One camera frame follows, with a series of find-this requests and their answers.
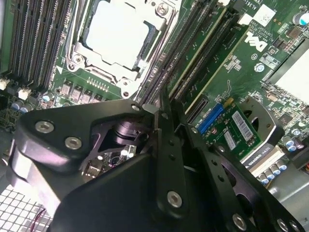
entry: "silver screw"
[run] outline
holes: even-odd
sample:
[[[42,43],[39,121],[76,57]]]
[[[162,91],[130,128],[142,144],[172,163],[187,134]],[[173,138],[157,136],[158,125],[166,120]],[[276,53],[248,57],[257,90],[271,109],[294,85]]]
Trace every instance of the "silver screw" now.
[[[52,132],[55,127],[52,123],[47,122],[47,121],[39,121],[35,124],[35,129],[38,132],[44,133],[44,134],[48,134],[50,132]]]
[[[218,148],[221,152],[225,152],[225,149],[222,146],[218,146]]]
[[[197,131],[197,129],[195,127],[192,127],[191,130],[193,131],[194,134],[198,133],[198,131]]]
[[[169,118],[169,116],[168,116],[167,113],[162,113],[162,117],[165,118],[165,119],[168,119],[168,118]]]
[[[247,229],[246,222],[239,214],[233,215],[233,222],[241,231],[246,231]]]
[[[82,147],[82,141],[76,137],[68,137],[64,141],[67,148],[71,150],[77,150]]]
[[[135,110],[135,111],[140,111],[140,108],[136,105],[132,105],[132,109]]]
[[[297,227],[296,223],[293,221],[290,221],[291,227],[296,231],[296,232],[300,232],[299,228]]]
[[[84,62],[84,58],[79,54],[75,54],[72,60],[74,61],[75,64],[82,64]]]
[[[160,3],[156,8],[156,12],[160,16],[165,16],[169,12],[169,5],[167,5],[166,3]]]
[[[168,202],[170,203],[171,206],[175,208],[180,208],[181,205],[183,204],[181,196],[174,191],[168,192]]]
[[[288,232],[289,228],[286,226],[286,224],[284,223],[284,221],[282,219],[278,219],[277,220],[278,225],[280,226],[280,228],[284,231],[284,232]]]

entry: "capacitor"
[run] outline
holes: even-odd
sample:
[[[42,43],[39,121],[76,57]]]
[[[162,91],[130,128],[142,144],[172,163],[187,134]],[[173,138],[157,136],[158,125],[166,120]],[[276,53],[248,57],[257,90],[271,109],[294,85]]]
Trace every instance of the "capacitor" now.
[[[297,148],[295,145],[292,145],[292,146],[286,146],[286,148],[288,149],[289,152],[293,152],[293,151],[296,151]]]
[[[293,138],[293,141],[297,149],[303,149],[305,147],[305,145],[302,143],[302,141],[300,141],[300,139]]]
[[[309,13],[306,12],[299,12],[294,15],[293,23],[295,25],[302,25],[305,26],[309,23]]]
[[[292,130],[292,134],[295,135],[295,136],[299,136],[300,133],[301,133],[301,132],[300,132],[299,129],[293,129],[293,130]]]
[[[267,179],[265,174],[260,174],[259,178],[260,178],[262,184],[266,185],[266,184],[269,183],[269,180]]]
[[[53,93],[47,93],[46,95],[44,95],[42,97],[42,99],[45,101],[45,102],[49,102],[51,99],[54,98],[54,94]]]
[[[279,175],[279,174],[281,173],[280,169],[277,167],[276,164],[275,164],[275,165],[272,165],[272,166],[270,167],[270,170],[272,171],[272,173],[273,173],[274,175]]]
[[[62,105],[62,107],[67,107],[67,106],[71,106],[70,103],[65,102],[65,103],[63,103],[63,105]]]
[[[20,108],[24,105],[24,103],[22,101],[15,101],[14,103],[12,103],[11,108],[14,110],[20,110]]]
[[[281,170],[284,171],[287,169],[287,166],[285,165],[285,163],[282,160],[279,160],[276,162],[277,167]]]
[[[32,105],[30,104],[25,104],[23,107],[20,108],[19,111],[21,111],[22,113],[28,113],[29,111],[33,110]]]
[[[287,147],[293,146],[294,145],[294,141],[292,140],[291,137],[289,136],[284,136],[282,138],[282,142],[284,145],[286,145]]]
[[[275,179],[275,175],[272,173],[272,171],[270,169],[267,169],[264,172],[265,176],[267,177],[268,180],[273,180]]]

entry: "motherboard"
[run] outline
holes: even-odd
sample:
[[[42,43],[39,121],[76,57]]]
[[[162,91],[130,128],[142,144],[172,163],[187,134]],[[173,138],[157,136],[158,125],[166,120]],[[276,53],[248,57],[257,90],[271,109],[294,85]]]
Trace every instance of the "motherboard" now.
[[[231,97],[233,107],[255,99],[286,137],[309,135],[309,99],[298,91],[306,73],[289,73],[309,54],[307,0],[7,0],[4,22],[0,125],[9,132],[31,110],[155,104],[167,87],[203,138],[225,128],[212,113]],[[234,151],[252,151],[240,144]]]

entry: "green circuit board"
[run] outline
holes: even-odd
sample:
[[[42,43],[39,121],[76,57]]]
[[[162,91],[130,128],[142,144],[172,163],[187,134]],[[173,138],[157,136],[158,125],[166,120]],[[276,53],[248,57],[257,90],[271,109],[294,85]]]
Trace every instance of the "green circuit board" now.
[[[202,137],[209,146],[213,143],[224,144],[239,160],[261,143],[258,133],[235,102],[225,108]]]
[[[11,5],[15,2],[15,0],[8,0],[6,3],[1,73],[5,72],[9,65],[14,30],[14,14]],[[194,0],[182,0],[178,23],[171,33],[167,45],[163,48],[161,59],[154,67],[158,67],[162,59],[171,50],[178,33],[191,14],[193,4],[195,4]],[[61,88],[66,81],[72,83],[72,88],[81,87],[81,96],[90,91],[92,98],[96,94],[102,96],[102,100],[121,98],[119,87],[85,70],[79,69],[73,73],[67,68],[66,46],[76,5],[77,1],[70,1],[61,34],[59,52],[48,85],[48,90],[54,93],[55,98],[52,102],[37,101],[35,104],[25,101],[25,103],[32,104],[34,109],[61,107],[64,103],[69,105],[81,104],[81,98],[76,101],[71,95],[66,96],[61,93]],[[195,21],[190,27],[190,32],[196,31],[198,26],[201,27],[198,28],[196,38],[186,49],[173,73],[172,79],[168,83],[171,93],[175,90],[175,87],[181,85],[180,79],[184,77],[184,72],[189,70],[193,62],[198,60],[202,48],[212,43],[212,36],[216,31],[226,27],[227,33],[225,38],[220,41],[220,46],[215,50],[215,53],[210,56],[207,65],[201,68],[200,73],[203,73],[203,75],[185,94],[183,103],[186,111],[190,109],[199,95],[205,94],[209,99],[207,106],[194,121],[194,125],[198,125],[216,103],[225,102],[229,97],[233,97],[237,102],[242,102],[247,96],[252,96],[272,111],[279,121],[285,123],[284,128],[287,134],[293,129],[300,129],[301,139],[309,135],[309,126],[307,126],[309,117],[304,113],[306,104],[284,90],[278,89],[268,81],[298,46],[309,37],[308,26],[296,27],[301,30],[297,38],[290,31],[294,27],[292,23],[293,16],[300,10],[307,10],[308,8],[309,3],[306,0],[288,2],[280,0],[231,0],[226,7],[220,4],[216,5],[209,18],[205,20],[206,23],[201,23],[199,20]],[[231,19],[233,15],[241,18],[243,14],[253,17],[253,20],[248,25],[240,25],[237,20],[234,20],[231,25],[225,25],[225,22]],[[266,43],[267,46],[262,51],[258,51],[256,46],[248,43],[249,33],[257,37],[259,42]],[[278,38],[283,39],[283,43],[280,47],[274,47],[273,44]],[[185,44],[190,39],[191,37],[187,34],[182,44]],[[262,71],[259,69],[259,65],[263,66]],[[271,100],[268,97],[269,93],[277,93],[275,96],[276,101],[273,101],[274,98]],[[10,96],[8,98],[9,107],[17,98]],[[1,115],[8,114],[15,118],[20,115],[11,109],[7,109],[5,112],[7,113],[2,112]],[[13,126],[13,120],[11,118],[10,121],[9,116],[1,116],[0,123],[4,126]]]
[[[291,135],[291,131],[297,129],[301,131],[300,139],[309,135],[309,117],[305,112],[307,105],[269,82],[276,70],[309,38],[308,25],[296,27],[292,23],[293,16],[300,9],[308,8],[309,4],[305,0],[245,1],[242,7],[243,13],[253,18],[258,15],[256,16],[258,21],[252,20],[248,30],[245,30],[245,27],[234,27],[235,34],[232,42],[229,42],[229,47],[225,43],[222,44],[212,60],[204,67],[204,75],[199,77],[186,94],[183,101],[186,111],[200,94],[205,94],[209,99],[209,103],[196,118],[194,125],[198,126],[216,103],[224,103],[230,97],[237,102],[243,102],[247,96],[251,96],[274,114],[284,126],[286,134]],[[299,31],[297,36],[291,33],[294,28]],[[248,32],[249,35],[256,36],[259,41],[265,42],[266,47],[262,51],[248,43]],[[276,47],[274,44],[278,38],[282,44]],[[197,49],[198,47],[192,46],[191,51]],[[178,77],[175,77],[174,83],[178,81]]]

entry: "label sticker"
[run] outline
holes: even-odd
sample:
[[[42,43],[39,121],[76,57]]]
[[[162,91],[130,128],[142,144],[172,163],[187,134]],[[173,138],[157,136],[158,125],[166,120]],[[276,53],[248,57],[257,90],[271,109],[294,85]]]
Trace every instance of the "label sticker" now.
[[[276,69],[281,64],[280,61],[278,61],[268,53],[264,53],[263,56],[260,58],[260,61],[271,69]]]
[[[272,20],[275,16],[276,12],[271,10],[268,6],[263,4],[260,9],[256,12],[253,19],[261,24],[263,27],[266,27],[267,24]]]
[[[245,120],[243,120],[243,118],[241,117],[240,113],[238,111],[236,111],[232,115],[232,118],[233,118],[234,122],[236,123],[236,126],[238,127],[240,133],[242,134],[242,136],[246,140],[246,142],[249,141],[252,138],[253,133],[250,130],[250,128],[248,127]]]
[[[232,136],[231,136],[229,131],[225,132],[224,138],[225,138],[225,140],[227,142],[228,147],[232,151],[236,147],[236,144],[235,144],[235,142],[234,142],[234,140],[233,140],[233,138],[232,138]]]

